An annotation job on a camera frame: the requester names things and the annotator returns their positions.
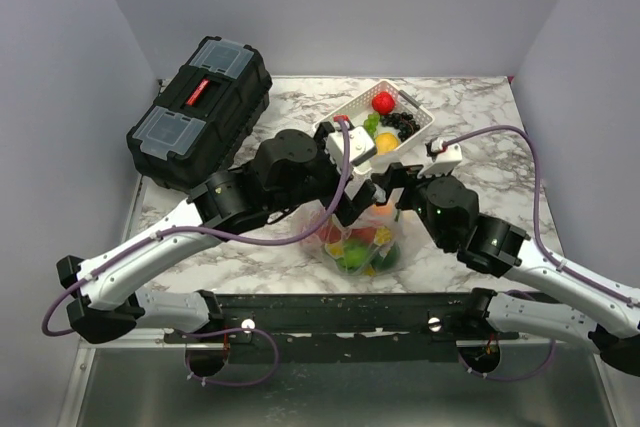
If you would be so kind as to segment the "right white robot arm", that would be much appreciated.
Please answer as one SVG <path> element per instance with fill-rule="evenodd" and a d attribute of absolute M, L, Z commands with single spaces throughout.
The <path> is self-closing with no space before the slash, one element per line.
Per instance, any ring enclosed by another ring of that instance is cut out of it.
<path fill-rule="evenodd" d="M 493 293 L 464 309 L 469 337 L 531 333 L 575 342 L 610 367 L 639 373 L 639 290 L 599 275 L 559 254 L 543 253 L 526 231 L 481 213 L 478 194 L 452 175 L 425 177 L 416 166 L 390 165 L 372 181 L 385 193 L 400 189 L 401 210 L 414 211 L 435 245 L 467 268 L 504 277 L 552 297 L 519 301 Z"/>

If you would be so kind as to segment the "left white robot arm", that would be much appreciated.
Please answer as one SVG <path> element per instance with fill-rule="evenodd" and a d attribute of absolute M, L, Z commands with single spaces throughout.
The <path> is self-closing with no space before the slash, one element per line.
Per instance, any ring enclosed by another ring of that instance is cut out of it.
<path fill-rule="evenodd" d="M 354 223 L 377 199 L 365 182 L 354 197 L 345 193 L 353 168 L 374 157 L 374 141 L 357 127 L 334 131 L 322 124 L 315 135 L 295 129 L 262 142 L 255 157 L 221 170 L 196 187 L 155 225 L 97 257 L 67 256 L 57 264 L 70 303 L 70 330 L 92 344 L 116 340 L 137 327 L 173 328 L 201 342 L 222 327 L 211 295 L 153 294 L 145 284 L 179 262 L 229 240 L 258 244 L 248 232 L 266 226 L 271 215 L 288 215 L 318 201 L 325 212 L 305 231 L 274 245 L 297 243 L 329 219 Z"/>

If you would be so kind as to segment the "clear plastic bag of fruits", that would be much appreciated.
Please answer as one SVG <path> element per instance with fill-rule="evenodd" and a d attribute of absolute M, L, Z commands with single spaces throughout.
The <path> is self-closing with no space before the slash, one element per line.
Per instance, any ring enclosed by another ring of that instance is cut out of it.
<path fill-rule="evenodd" d="M 302 239 L 300 246 L 326 267 L 346 276 L 391 273 L 406 267 L 412 255 L 402 214 L 392 203 L 369 207 L 349 226 L 332 215 Z"/>

